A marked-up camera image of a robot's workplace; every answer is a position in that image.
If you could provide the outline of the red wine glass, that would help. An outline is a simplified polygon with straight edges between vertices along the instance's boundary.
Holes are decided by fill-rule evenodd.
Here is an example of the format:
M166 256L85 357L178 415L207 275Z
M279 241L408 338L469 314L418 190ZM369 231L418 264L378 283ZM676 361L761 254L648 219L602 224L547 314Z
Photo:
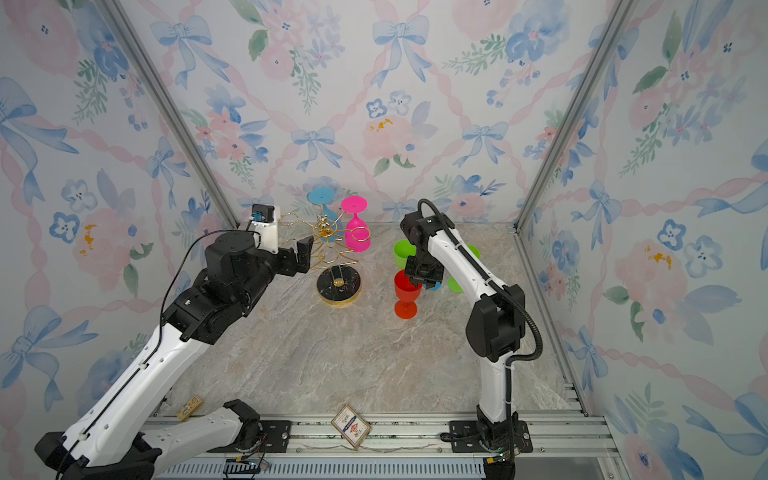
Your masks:
M412 319L418 313L416 300L421 294L422 285L413 283L405 271L400 270L394 277L394 291L397 296L395 314L401 319Z

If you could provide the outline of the green wine glass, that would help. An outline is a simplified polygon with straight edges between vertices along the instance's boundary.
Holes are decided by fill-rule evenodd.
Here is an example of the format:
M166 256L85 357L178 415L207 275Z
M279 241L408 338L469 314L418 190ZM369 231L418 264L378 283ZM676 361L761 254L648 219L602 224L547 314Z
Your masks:
M395 265L398 270L404 270L410 256L416 255L416 247L407 239L399 240L393 246Z
M470 261L460 253L458 249L453 249L452 254L449 256L450 261L448 263L443 262L446 273L449 278L446 280L447 287L455 293L465 293L473 296L475 294L475 282L477 271L474 267L470 266ZM459 281L460 278L470 280L472 287L465 289L464 285Z

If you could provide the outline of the teal wine glass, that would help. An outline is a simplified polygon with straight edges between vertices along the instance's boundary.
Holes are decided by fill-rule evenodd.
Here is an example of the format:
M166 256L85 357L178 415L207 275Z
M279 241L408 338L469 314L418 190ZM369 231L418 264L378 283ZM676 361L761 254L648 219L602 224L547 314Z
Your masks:
M329 221L335 221L338 215L329 207L333 203L335 193L332 188L318 187L310 191L307 195L307 199L313 205L320 208L321 214L325 216Z

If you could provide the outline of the pink wine glass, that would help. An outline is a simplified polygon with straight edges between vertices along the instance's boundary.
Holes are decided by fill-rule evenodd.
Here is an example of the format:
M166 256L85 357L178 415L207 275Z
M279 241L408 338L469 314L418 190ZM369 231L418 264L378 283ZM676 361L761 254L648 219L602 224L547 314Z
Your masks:
M368 209L368 202L362 196L349 196L341 202L341 208L352 218L347 223L345 245L348 249L361 253L370 248L370 230L360 214Z

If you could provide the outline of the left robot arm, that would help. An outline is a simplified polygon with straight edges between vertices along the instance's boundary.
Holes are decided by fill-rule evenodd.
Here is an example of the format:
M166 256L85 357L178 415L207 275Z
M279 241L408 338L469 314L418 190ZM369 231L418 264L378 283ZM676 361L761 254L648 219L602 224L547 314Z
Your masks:
M259 414L242 400L172 426L143 431L171 387L229 326L250 315L278 275L310 269L314 240L270 246L263 233L221 230L206 266L162 312L145 350L102 398L64 432L49 432L35 452L59 479L152 479L212 449L253 452L265 439Z

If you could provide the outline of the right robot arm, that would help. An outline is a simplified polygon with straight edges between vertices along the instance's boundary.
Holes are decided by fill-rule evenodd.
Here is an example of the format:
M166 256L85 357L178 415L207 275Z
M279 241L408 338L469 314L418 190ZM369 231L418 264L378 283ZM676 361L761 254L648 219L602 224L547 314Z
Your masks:
M524 299L522 290L490 272L445 215L411 212L401 220L400 229L416 248L406 260L407 282L432 287L447 273L468 299L471 311L465 336L480 359L479 441L490 451L512 450L516 407L511 358L525 335L524 315L517 308Z

